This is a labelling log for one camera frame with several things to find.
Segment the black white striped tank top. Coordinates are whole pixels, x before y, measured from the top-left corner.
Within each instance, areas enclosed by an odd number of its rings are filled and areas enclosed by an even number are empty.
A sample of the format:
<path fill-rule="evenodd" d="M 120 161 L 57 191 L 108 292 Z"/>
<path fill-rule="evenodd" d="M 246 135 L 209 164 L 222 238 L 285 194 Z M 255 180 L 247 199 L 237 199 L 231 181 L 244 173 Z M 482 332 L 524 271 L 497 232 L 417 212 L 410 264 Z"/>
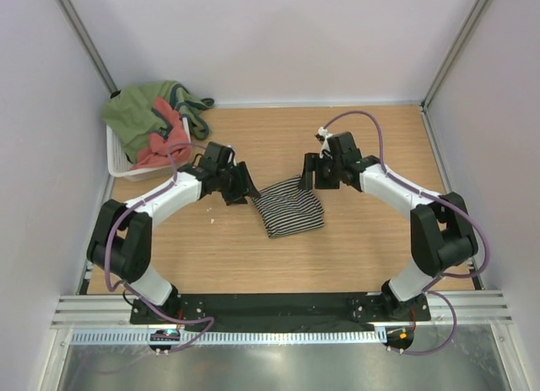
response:
<path fill-rule="evenodd" d="M 310 190 L 299 188 L 300 176 L 263 188 L 259 198 L 251 198 L 262 217 L 267 236 L 276 239 L 321 229 L 324 209 Z"/>

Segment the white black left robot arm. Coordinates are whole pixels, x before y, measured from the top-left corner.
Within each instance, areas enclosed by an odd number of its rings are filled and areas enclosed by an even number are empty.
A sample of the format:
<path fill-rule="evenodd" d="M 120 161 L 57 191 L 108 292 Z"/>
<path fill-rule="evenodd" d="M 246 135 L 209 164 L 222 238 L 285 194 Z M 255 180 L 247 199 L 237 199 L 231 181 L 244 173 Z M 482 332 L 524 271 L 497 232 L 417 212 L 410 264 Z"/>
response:
<path fill-rule="evenodd" d="M 87 259 L 104 272 L 107 290 L 124 287 L 160 323 L 172 322 L 181 304 L 176 287 L 151 264 L 154 228 L 212 193 L 227 205 L 260 196 L 247 164 L 229 146 L 211 142 L 193 162 L 171 165 L 171 177 L 149 192 L 126 202 L 106 201 L 87 249 Z"/>

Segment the salmon red tank top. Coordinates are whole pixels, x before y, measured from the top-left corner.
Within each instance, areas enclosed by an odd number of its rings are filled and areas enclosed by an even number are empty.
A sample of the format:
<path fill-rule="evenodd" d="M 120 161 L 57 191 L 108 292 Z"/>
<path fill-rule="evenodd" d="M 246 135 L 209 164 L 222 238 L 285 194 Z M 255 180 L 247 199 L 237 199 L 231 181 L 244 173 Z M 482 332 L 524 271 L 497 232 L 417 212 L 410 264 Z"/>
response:
<path fill-rule="evenodd" d="M 169 166 L 171 160 L 179 166 L 190 160 L 190 136 L 184 128 L 180 113 L 158 96 L 151 108 L 151 116 L 164 126 L 154 126 L 143 136 L 143 147 L 137 152 L 131 169 Z"/>

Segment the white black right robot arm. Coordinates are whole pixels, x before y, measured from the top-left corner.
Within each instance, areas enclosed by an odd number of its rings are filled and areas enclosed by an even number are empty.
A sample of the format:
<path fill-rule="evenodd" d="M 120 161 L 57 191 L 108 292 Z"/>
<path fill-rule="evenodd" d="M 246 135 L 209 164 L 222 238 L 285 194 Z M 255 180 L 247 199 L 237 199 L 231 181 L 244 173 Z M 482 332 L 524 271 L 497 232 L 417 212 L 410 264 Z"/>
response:
<path fill-rule="evenodd" d="M 370 194 L 406 217 L 410 224 L 411 262 L 381 287 L 380 308 L 391 320 L 405 319 L 446 270 L 478 252 L 465 201 L 457 193 L 441 195 L 393 173 L 384 162 L 363 156 L 350 132 L 320 128 L 321 150 L 308 153 L 299 187 L 338 189 L 341 185 Z"/>

